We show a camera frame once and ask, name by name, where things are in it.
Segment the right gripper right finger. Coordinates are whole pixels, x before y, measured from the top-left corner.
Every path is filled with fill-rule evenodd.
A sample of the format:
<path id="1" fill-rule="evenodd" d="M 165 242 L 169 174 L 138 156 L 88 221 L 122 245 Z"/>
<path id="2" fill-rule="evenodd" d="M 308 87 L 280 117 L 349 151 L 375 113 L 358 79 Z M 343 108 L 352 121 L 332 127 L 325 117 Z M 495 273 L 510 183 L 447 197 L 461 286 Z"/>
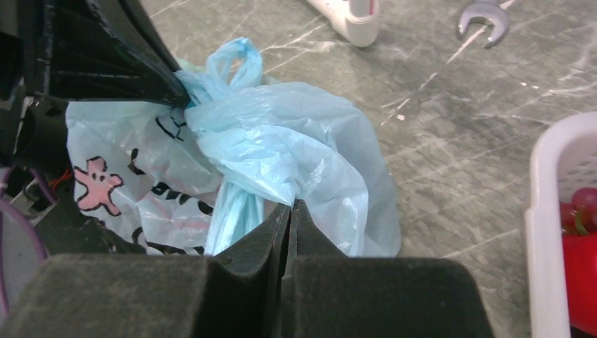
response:
<path id="1" fill-rule="evenodd" d="M 492 337 L 477 284 L 445 258 L 350 258 L 303 201 L 289 221 L 281 337 Z"/>

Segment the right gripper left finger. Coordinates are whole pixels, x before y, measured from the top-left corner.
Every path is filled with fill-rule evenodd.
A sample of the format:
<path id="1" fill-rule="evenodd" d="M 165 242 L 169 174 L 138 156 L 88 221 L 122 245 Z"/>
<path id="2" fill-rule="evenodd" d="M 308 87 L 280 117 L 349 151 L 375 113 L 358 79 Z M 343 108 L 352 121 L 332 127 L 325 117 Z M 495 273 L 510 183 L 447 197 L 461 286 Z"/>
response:
<path id="1" fill-rule="evenodd" d="M 291 209 L 216 256 L 50 258 L 13 305 L 2 337 L 274 337 Z"/>

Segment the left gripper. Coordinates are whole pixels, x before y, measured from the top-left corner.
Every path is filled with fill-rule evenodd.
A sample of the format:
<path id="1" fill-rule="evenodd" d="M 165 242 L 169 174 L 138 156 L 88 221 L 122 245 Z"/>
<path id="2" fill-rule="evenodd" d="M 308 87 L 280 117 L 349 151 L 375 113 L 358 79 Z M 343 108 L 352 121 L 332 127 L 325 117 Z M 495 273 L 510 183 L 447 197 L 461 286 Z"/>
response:
<path id="1" fill-rule="evenodd" d="M 140 1 L 1 2 L 1 163 L 56 173 L 66 111 L 79 154 L 111 154 L 145 130 L 145 101 L 189 95 Z"/>

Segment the light blue plastic bag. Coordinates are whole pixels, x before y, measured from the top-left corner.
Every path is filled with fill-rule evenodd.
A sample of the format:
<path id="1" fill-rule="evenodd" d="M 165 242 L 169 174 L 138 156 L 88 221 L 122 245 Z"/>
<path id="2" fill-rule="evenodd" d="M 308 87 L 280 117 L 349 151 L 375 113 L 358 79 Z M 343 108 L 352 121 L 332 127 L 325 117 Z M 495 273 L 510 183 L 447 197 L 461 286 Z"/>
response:
<path id="1" fill-rule="evenodd" d="M 306 203 L 348 256 L 401 249 L 398 196 L 365 114 L 349 100 L 263 72 L 234 39 L 205 66 L 182 61 L 184 108 L 73 102 L 67 148 L 84 215 L 147 254 L 216 255 L 275 204 Z"/>

